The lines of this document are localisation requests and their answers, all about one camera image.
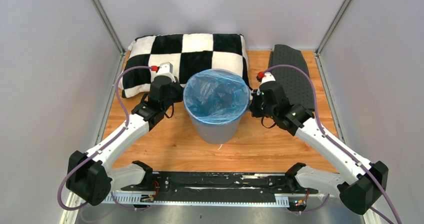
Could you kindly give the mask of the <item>grey plastic trash bin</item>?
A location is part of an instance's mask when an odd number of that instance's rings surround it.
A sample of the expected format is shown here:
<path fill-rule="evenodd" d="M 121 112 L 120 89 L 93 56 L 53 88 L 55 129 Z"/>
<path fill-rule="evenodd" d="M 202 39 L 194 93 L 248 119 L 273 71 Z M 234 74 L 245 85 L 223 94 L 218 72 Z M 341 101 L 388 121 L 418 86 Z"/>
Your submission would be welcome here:
<path fill-rule="evenodd" d="M 239 119 L 233 122 L 230 122 L 226 125 L 211 125 L 211 124 L 202 124 L 196 121 L 190 115 L 189 117 L 200 138 L 204 140 L 205 142 L 209 144 L 214 144 L 214 145 L 222 145 L 228 142 L 236 134 L 236 131 L 238 129 L 238 126 L 241 120 L 241 117 L 240 117 Z"/>

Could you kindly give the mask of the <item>blue plastic trash bag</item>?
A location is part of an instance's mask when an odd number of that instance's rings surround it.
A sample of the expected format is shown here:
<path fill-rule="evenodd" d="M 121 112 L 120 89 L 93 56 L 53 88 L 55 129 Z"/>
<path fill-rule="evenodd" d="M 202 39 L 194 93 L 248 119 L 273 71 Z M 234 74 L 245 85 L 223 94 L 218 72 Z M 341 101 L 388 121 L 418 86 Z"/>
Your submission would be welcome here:
<path fill-rule="evenodd" d="M 183 105 L 201 124 L 222 126 L 239 119 L 250 104 L 251 89 L 239 75 L 207 69 L 190 77 L 183 89 Z"/>

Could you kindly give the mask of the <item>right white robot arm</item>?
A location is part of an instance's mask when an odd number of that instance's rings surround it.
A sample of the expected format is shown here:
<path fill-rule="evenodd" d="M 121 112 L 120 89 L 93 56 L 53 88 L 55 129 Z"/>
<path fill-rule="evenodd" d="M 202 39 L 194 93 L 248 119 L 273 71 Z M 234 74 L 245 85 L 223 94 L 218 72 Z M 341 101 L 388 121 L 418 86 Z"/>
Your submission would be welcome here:
<path fill-rule="evenodd" d="M 253 90 L 249 107 L 255 118 L 270 118 L 275 126 L 313 147 L 337 172 L 314 169 L 298 162 L 287 172 L 286 188 L 298 193 L 303 188 L 338 196 L 352 212 L 364 215 L 387 187 L 388 167 L 355 153 L 326 128 L 313 112 L 301 104 L 290 104 L 283 86 L 276 81 L 262 83 Z"/>

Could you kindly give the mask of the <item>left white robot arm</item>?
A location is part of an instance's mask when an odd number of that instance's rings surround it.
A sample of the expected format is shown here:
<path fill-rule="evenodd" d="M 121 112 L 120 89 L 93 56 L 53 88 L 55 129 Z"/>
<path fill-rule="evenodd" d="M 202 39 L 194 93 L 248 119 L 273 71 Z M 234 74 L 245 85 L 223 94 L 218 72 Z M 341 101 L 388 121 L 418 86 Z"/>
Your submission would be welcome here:
<path fill-rule="evenodd" d="M 156 76 L 128 119 L 102 142 L 86 152 L 75 151 L 68 161 L 64 187 L 87 204 L 96 206 L 114 191 L 135 185 L 149 190 L 153 185 L 152 168 L 141 161 L 125 167 L 112 166 L 140 137 L 151 131 L 166 112 L 183 98 L 183 88 L 172 74 Z"/>

